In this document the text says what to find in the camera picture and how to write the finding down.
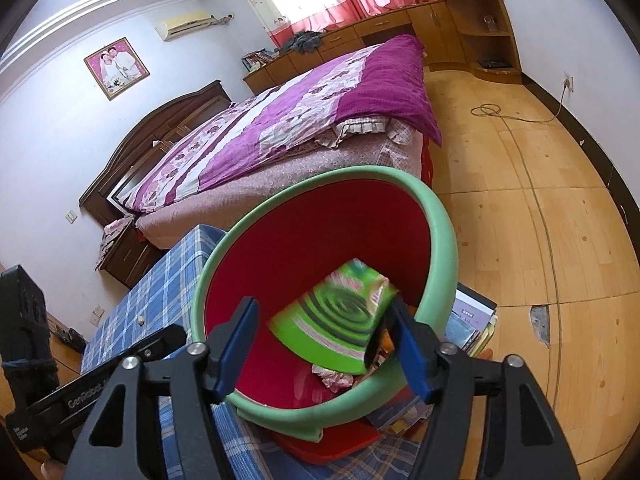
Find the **person's left hand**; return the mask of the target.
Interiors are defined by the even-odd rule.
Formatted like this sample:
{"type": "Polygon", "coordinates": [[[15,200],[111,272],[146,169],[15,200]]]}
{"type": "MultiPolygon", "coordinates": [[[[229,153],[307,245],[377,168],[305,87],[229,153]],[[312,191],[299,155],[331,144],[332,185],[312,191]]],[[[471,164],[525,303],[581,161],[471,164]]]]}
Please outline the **person's left hand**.
{"type": "Polygon", "coordinates": [[[40,467],[44,480],[62,480],[65,469],[66,466],[57,460],[47,460],[40,467]]]}

